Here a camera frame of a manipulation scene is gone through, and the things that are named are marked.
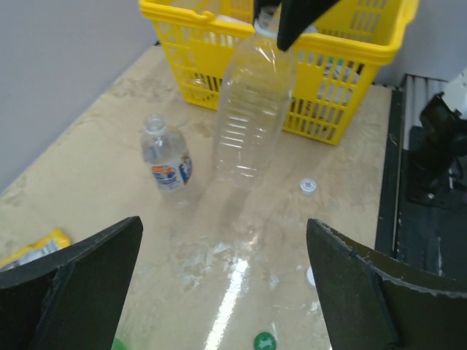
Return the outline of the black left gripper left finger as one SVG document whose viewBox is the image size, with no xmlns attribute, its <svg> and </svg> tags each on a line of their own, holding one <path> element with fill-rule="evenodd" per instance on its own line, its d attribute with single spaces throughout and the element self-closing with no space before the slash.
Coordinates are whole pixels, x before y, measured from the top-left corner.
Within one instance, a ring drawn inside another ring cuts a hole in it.
<svg viewBox="0 0 467 350">
<path fill-rule="evenodd" d="M 128 217 L 1 272 L 1 348 L 110 349 L 141 241 Z"/>
</svg>

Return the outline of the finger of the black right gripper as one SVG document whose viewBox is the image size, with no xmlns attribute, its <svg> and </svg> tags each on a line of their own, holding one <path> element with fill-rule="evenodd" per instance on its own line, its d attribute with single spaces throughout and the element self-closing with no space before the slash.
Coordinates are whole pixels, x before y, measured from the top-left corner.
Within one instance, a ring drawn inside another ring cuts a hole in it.
<svg viewBox="0 0 467 350">
<path fill-rule="evenodd" d="M 302 33 L 324 15 L 338 0 L 282 1 L 277 33 L 277 47 L 288 51 Z"/>
</svg>

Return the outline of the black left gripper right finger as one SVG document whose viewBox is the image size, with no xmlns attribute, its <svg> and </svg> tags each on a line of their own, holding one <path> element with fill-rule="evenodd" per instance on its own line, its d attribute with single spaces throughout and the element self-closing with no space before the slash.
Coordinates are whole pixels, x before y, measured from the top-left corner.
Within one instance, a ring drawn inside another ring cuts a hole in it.
<svg viewBox="0 0 467 350">
<path fill-rule="evenodd" d="M 333 349 L 465 349 L 466 285 L 309 219 L 306 245 Z"/>
</svg>

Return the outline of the large white bottle cap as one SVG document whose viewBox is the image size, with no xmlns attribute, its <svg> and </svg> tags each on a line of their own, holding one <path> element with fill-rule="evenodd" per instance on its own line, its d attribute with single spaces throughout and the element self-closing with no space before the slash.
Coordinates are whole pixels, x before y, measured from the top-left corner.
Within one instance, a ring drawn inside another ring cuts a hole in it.
<svg viewBox="0 0 467 350">
<path fill-rule="evenodd" d="M 306 270 L 306 280 L 309 286 L 315 287 L 315 280 L 312 267 L 308 267 Z"/>
</svg>

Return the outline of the large clear plastic bottle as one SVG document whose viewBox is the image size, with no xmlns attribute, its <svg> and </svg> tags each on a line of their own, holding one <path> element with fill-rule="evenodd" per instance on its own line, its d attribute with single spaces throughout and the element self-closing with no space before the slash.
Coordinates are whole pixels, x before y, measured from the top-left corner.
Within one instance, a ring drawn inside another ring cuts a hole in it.
<svg viewBox="0 0 467 350">
<path fill-rule="evenodd" d="M 260 10 L 255 32 L 237 47 L 220 90 L 215 175 L 243 188 L 265 174 L 296 82 L 294 53 L 277 48 L 279 13 L 275 6 Z"/>
</svg>

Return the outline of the small white bottle cap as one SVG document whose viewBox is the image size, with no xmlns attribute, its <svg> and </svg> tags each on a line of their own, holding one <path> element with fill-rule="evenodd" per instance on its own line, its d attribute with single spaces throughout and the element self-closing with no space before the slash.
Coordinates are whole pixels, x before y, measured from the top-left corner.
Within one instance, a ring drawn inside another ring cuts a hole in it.
<svg viewBox="0 0 467 350">
<path fill-rule="evenodd" d="M 313 179 L 302 179 L 300 190 L 305 195 L 312 195 L 317 189 L 317 184 Z"/>
</svg>

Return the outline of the small labelled clear bottle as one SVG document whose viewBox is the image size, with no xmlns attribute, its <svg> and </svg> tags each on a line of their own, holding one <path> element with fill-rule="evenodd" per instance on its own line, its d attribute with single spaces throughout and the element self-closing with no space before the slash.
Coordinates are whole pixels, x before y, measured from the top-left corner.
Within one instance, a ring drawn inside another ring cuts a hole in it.
<svg viewBox="0 0 467 350">
<path fill-rule="evenodd" d="M 164 200 L 177 208 L 190 203 L 193 162 L 179 128 L 154 114 L 144 121 L 141 137 L 142 158 Z"/>
</svg>

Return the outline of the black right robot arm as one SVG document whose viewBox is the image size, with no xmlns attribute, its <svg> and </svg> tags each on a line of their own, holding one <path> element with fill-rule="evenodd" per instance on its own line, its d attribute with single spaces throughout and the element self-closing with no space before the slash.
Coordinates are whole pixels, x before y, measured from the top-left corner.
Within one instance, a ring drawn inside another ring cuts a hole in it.
<svg viewBox="0 0 467 350">
<path fill-rule="evenodd" d="M 285 51 L 335 1 L 283 1 L 277 46 Z M 426 206 L 448 206 L 445 193 L 466 186 L 449 173 L 466 155 L 466 70 L 431 98 L 420 113 L 425 138 L 410 152 L 407 196 Z"/>
</svg>

